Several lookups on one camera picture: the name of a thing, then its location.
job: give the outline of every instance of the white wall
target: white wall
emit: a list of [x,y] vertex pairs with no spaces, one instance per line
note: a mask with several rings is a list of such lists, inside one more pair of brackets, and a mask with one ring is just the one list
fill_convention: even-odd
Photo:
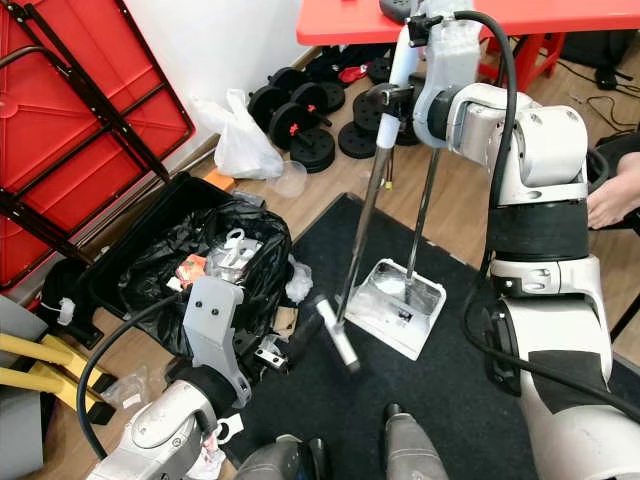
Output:
[[169,169],[212,133],[200,122],[191,96],[226,105],[227,88],[255,90],[306,51],[295,34],[300,2],[126,0],[196,126],[192,139],[169,158]]

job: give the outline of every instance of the red table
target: red table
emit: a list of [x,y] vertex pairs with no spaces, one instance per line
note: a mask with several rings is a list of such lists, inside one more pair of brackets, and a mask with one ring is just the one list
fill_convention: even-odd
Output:
[[[516,58],[518,90],[525,92],[541,73],[550,75],[564,43],[562,32],[640,28],[640,0],[476,0],[475,9],[492,16],[508,35],[528,34]],[[400,25],[380,11],[378,0],[303,0],[298,41],[303,45],[395,42]],[[558,33],[545,39],[546,33]],[[483,29],[481,37],[489,36]],[[540,48],[548,56],[536,63]],[[497,70],[480,66],[495,78]]]

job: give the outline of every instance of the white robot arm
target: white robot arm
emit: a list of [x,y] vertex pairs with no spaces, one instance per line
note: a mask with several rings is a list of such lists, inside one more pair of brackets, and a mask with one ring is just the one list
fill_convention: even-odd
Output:
[[[584,122],[569,107],[541,107],[518,93],[512,97],[511,141],[499,160],[508,95],[474,83],[478,29],[462,19],[468,14],[454,13],[469,4],[425,0],[402,29],[391,85],[376,87],[387,107],[378,146],[395,140],[403,109],[393,99],[407,97],[416,47],[426,46],[428,70],[419,94],[420,85],[413,85],[414,131],[427,145],[486,167],[493,181],[485,255],[490,265],[483,265],[490,267],[499,299],[488,312],[489,348],[606,392],[612,353],[599,262],[588,251]],[[640,478],[636,421],[513,363],[490,358],[488,367],[490,379],[520,397],[541,479]]]

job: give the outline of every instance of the metal pole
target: metal pole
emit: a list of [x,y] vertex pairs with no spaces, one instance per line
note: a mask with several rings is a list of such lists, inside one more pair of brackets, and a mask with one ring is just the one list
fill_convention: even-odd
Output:
[[407,263],[407,283],[411,283],[413,281],[413,271],[416,266],[416,255],[418,253],[418,242],[420,241],[420,237],[422,237],[424,222],[427,219],[427,209],[429,208],[429,199],[431,198],[431,190],[433,189],[433,182],[436,178],[436,170],[438,168],[439,159],[440,149],[436,148],[431,152],[429,171],[427,172],[424,191],[422,192],[420,210],[418,211],[418,219],[416,221],[416,230],[413,234],[413,245],[411,246],[411,254],[409,255],[409,262]]
[[358,222],[358,230],[356,231],[356,238],[353,242],[353,250],[351,256],[351,265],[349,266],[349,272],[344,282],[344,288],[342,289],[342,300],[340,307],[338,308],[338,314],[336,315],[337,325],[344,324],[344,312],[347,309],[347,302],[351,295],[351,290],[356,281],[356,275],[358,274],[358,268],[360,267],[360,260],[362,260],[362,253],[367,240],[367,230],[369,229],[369,221],[373,215],[373,209],[376,205],[376,198],[380,191],[380,183],[382,181],[382,174],[384,167],[391,158],[392,148],[376,148],[376,155],[373,159],[373,168],[371,170],[371,177],[369,177],[369,186],[367,187],[367,194],[364,199],[364,206],[362,207],[362,213],[360,214],[360,221]]

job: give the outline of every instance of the black floor mat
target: black floor mat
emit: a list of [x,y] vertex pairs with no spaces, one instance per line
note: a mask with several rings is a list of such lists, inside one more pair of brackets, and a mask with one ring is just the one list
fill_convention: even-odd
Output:
[[[313,270],[308,298],[323,292],[332,299],[340,293],[360,210],[360,200],[341,196],[295,244],[296,259]],[[381,258],[406,265],[411,240],[410,229],[376,212],[358,281]],[[475,270],[423,240],[416,271],[447,290],[445,308],[418,361],[347,324],[363,365],[349,376],[321,329],[289,375],[270,374],[254,388],[252,401],[241,411],[245,430],[225,446],[234,461],[243,461],[283,433],[320,436],[329,446],[335,479],[384,479],[382,411],[387,403],[398,402],[431,437],[451,480],[537,478],[516,399],[487,380],[482,356],[459,327]],[[303,307],[301,318],[310,311]],[[638,377],[620,364],[614,377],[615,390],[640,403]]]

